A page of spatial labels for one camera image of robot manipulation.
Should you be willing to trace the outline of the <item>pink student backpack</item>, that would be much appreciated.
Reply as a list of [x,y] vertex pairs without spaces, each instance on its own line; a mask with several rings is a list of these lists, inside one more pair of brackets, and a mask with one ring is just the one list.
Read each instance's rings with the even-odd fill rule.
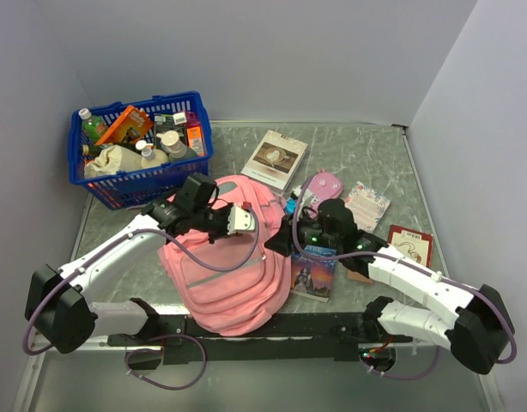
[[259,234],[218,239],[191,230],[178,238],[193,257],[175,244],[161,247],[161,266],[173,280],[195,321],[222,336],[242,336],[268,322],[285,303],[291,282],[291,261],[264,247],[284,216],[282,202],[271,190],[241,175],[218,179],[219,206],[247,201],[257,216]]

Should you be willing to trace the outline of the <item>pink blue pencil case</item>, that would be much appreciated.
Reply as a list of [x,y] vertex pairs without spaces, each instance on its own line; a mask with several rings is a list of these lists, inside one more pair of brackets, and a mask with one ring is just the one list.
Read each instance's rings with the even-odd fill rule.
[[309,215],[315,215],[321,202],[338,198],[342,194],[342,190],[342,181],[336,175],[319,171],[306,189],[300,208]]

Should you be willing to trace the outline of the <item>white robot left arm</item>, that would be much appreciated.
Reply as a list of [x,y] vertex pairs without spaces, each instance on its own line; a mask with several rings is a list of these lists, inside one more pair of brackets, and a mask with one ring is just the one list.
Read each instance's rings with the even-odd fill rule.
[[121,231],[88,254],[55,270],[45,264],[31,278],[25,318],[62,354],[97,336],[126,335],[141,345],[159,332],[159,313],[147,302],[97,301],[100,290],[139,258],[191,230],[212,240],[233,233],[235,206],[214,206],[219,190],[213,179],[191,175],[173,196],[148,203]]

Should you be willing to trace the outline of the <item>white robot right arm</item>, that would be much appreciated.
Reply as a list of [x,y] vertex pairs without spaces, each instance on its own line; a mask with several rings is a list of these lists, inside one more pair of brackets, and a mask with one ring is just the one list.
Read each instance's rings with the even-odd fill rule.
[[517,355],[515,328],[495,288],[455,282],[408,259],[395,246],[358,228],[340,199],[322,202],[314,217],[299,209],[284,216],[278,232],[264,245],[285,257],[296,251],[322,262],[327,258],[315,247],[330,248],[331,261],[412,299],[412,306],[388,297],[367,305],[363,330],[374,342],[388,336],[431,342],[479,374]]

